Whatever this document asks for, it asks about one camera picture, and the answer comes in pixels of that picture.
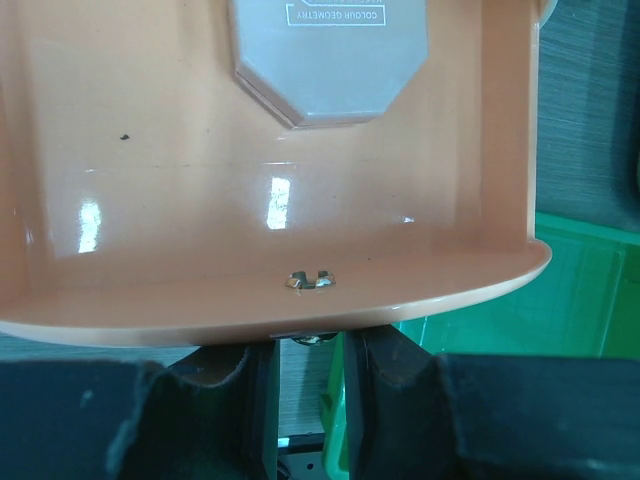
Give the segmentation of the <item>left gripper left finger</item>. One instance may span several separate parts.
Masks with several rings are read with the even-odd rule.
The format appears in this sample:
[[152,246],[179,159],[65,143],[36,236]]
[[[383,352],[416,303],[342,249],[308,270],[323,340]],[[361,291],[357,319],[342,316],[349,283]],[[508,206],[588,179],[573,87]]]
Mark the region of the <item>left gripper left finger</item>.
[[273,479],[275,342],[1,365],[5,479]]

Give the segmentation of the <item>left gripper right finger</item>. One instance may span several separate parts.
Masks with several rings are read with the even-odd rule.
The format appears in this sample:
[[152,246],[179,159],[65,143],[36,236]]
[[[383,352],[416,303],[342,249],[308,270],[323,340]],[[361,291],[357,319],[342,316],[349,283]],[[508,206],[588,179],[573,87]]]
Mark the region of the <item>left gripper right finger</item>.
[[433,355],[391,326],[344,337],[354,479],[635,479],[639,364]]

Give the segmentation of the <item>green plastic tray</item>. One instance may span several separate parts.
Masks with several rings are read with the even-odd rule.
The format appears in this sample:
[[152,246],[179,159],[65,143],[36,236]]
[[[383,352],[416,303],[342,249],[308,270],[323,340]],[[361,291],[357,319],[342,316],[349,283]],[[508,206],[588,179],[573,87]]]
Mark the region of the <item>green plastic tray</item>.
[[[544,272],[505,296],[391,326],[433,355],[627,359],[639,364],[639,237],[587,222],[538,214],[551,247]],[[323,466],[349,474],[344,337],[334,350],[323,399]]]

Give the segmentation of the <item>cream round drawer cabinet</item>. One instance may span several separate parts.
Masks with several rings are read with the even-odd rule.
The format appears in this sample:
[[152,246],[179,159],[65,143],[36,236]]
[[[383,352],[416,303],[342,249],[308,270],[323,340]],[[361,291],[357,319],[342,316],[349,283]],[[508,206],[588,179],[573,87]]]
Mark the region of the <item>cream round drawer cabinet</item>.
[[298,338],[447,312],[549,264],[535,236],[551,1],[424,1],[381,116],[291,128],[236,80],[231,1],[1,5],[1,330]]

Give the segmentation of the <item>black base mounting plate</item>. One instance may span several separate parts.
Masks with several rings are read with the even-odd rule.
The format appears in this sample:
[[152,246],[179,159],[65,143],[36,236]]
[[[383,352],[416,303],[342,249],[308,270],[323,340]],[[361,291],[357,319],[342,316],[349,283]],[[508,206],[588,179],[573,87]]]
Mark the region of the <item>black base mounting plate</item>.
[[278,480],[327,480],[322,465],[324,434],[293,435],[278,439]]

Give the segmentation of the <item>grey octagonal compact box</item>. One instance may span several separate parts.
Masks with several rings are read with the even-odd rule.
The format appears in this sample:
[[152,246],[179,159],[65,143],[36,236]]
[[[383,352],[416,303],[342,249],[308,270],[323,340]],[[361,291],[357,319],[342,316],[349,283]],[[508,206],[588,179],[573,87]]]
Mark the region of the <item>grey octagonal compact box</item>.
[[291,128],[383,115],[428,57],[424,1],[228,4],[237,82]]

